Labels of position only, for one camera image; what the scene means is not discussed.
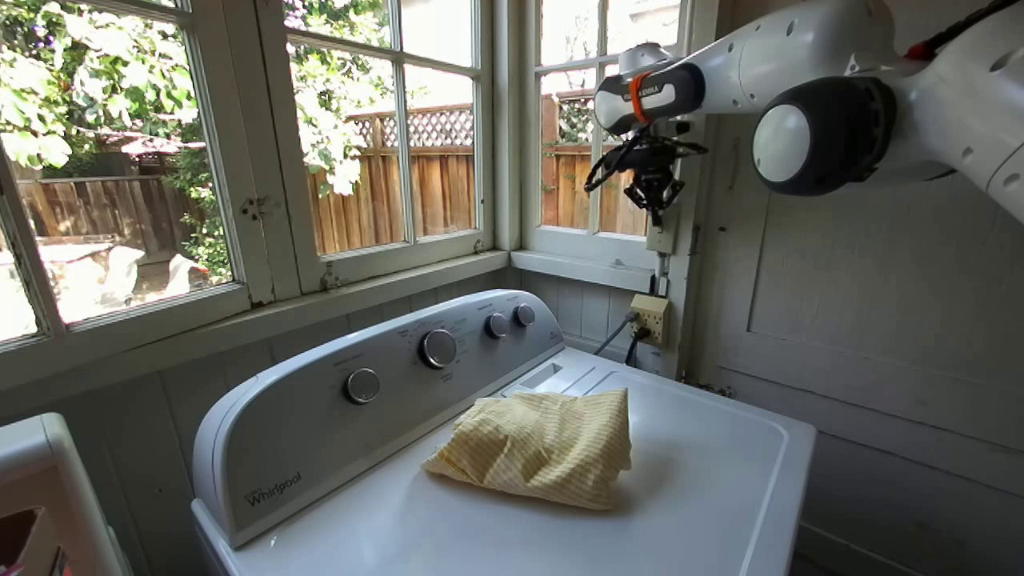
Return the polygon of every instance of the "folded towel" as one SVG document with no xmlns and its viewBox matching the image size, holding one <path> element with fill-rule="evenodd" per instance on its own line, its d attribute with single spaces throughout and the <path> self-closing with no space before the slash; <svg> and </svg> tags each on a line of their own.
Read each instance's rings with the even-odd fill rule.
<svg viewBox="0 0 1024 576">
<path fill-rule="evenodd" d="M 426 465 L 459 483 L 578 508 L 614 508 L 614 476 L 627 467 L 625 389 L 484 397 Z"/>
</svg>

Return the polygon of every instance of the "window pane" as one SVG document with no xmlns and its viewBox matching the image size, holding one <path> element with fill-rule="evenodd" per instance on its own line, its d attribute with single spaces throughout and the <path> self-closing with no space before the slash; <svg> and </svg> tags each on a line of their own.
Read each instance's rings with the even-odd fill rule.
<svg viewBox="0 0 1024 576">
<path fill-rule="evenodd" d="M 307 45 L 287 52 L 318 254 L 401 242 L 390 65 Z"/>
<path fill-rule="evenodd" d="M 541 77 L 541 225 L 548 227 L 589 227 L 593 86 L 595 70 Z"/>
<path fill-rule="evenodd" d="M 598 54 L 598 0 L 541 0 L 541 65 Z"/>
<path fill-rule="evenodd" d="M 362 45 L 390 45 L 386 0 L 284 0 L 284 27 Z"/>
<path fill-rule="evenodd" d="M 0 343 L 34 333 L 34 313 L 5 249 L 3 220 L 0 220 Z"/>
<path fill-rule="evenodd" d="M 404 0 L 404 49 L 473 65 L 473 0 Z"/>
<path fill-rule="evenodd" d="M 63 319 L 226 282 L 182 35 L 137 17 L 0 3 L 0 130 Z"/>
<path fill-rule="evenodd" d="M 678 41 L 678 0 L 607 0 L 607 54 L 640 41 Z"/>
<path fill-rule="evenodd" d="M 408 67 L 417 236 L 473 231 L 473 80 Z"/>
</svg>

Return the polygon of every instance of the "window sill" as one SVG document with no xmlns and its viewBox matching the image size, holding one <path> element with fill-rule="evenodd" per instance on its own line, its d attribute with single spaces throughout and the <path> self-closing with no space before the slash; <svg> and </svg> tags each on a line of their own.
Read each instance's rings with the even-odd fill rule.
<svg viewBox="0 0 1024 576">
<path fill-rule="evenodd" d="M 194 362 L 204 356 L 265 343 L 272 337 L 323 324 L 330 316 L 342 316 L 342 313 L 355 313 L 355 310 L 377 306 L 386 300 L 413 299 L 428 289 L 443 289 L 443 284 L 478 278 L 478 276 L 498 271 L 498 268 L 509 268 L 509 254 L 480 254 L 480 256 L 466 256 L 466 260 L 421 266 L 413 271 L 401 271 L 401 276 L 386 276 L 386 278 L 373 278 L 373 282 L 358 282 L 358 284 L 335 289 L 328 295 L 307 295 L 298 300 L 283 300 L 272 306 L 245 310 L 241 316 L 194 325 L 190 333 L 143 343 L 137 349 L 122 349 L 116 356 L 63 356 L 63 353 L 51 353 L 56 343 L 38 343 L 30 349 L 32 356 L 27 349 L 0 356 L 0 375 L 3 375 L 0 394 L 12 394 L 12 389 L 30 394 L 32 389 L 30 394 L 32 404 L 51 404 L 62 397 L 74 397 L 74 394 L 95 389 L 107 384 L 118 384 L 129 379 L 162 370 L 162 368 Z"/>
<path fill-rule="evenodd" d="M 649 268 L 629 268 L 625 262 L 595 266 L 595 262 L 571 260 L 571 256 L 511 254 L 511 268 L 604 284 L 604 289 L 620 289 L 620 291 L 646 291 L 649 289 Z"/>
</svg>

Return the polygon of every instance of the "washer lid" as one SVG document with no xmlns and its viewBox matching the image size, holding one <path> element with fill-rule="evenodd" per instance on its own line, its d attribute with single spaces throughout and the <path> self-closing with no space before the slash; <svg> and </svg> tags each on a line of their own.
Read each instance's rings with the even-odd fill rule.
<svg viewBox="0 0 1024 576">
<path fill-rule="evenodd" d="M 194 502 L 201 530 L 229 573 L 787 573 L 809 426 L 572 349 L 543 370 L 537 389 L 629 389 L 619 511 L 434 479 L 443 426 L 242 551 Z"/>
</svg>

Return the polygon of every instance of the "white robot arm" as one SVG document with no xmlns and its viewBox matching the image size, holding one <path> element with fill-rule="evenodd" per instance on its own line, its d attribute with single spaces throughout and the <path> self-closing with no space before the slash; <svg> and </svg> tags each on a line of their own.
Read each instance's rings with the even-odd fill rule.
<svg viewBox="0 0 1024 576">
<path fill-rule="evenodd" d="M 895 57 L 884 0 L 830 0 L 779 9 L 676 60 L 657 45 L 629 49 L 620 70 L 595 94 L 612 133 L 760 112 L 751 159 L 779 191 L 911 181 L 940 167 L 1024 220 L 1024 3 L 974 14 L 928 65 Z"/>
</svg>

